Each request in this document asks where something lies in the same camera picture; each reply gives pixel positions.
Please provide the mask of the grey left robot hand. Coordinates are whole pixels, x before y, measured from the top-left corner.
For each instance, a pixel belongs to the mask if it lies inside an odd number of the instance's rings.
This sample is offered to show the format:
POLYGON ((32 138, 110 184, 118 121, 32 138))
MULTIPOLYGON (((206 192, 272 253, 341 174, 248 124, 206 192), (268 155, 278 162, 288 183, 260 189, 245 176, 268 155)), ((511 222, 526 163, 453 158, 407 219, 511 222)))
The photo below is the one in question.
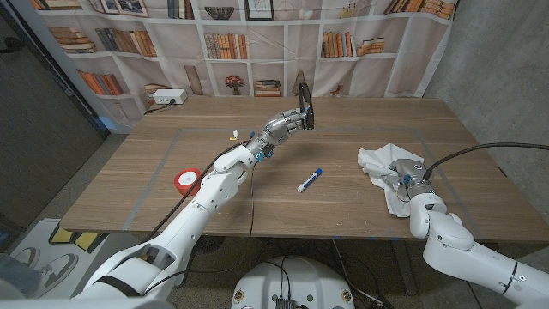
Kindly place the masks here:
POLYGON ((284 143, 291 134, 314 128, 314 111, 306 107, 303 111, 294 108, 273 116, 263 130, 246 145, 255 157, 269 157, 276 146, 284 143))

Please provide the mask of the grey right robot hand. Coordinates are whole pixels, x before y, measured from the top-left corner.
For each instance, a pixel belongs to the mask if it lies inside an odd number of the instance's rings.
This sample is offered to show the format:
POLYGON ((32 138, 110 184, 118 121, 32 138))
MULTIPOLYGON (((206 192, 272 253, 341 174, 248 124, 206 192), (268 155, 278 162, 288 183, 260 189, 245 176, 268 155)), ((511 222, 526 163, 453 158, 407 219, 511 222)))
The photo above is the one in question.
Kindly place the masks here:
POLYGON ((423 180, 426 166, 421 161, 398 159, 389 165, 390 175, 383 177, 403 201, 409 201, 422 193, 433 193, 431 183, 423 180))

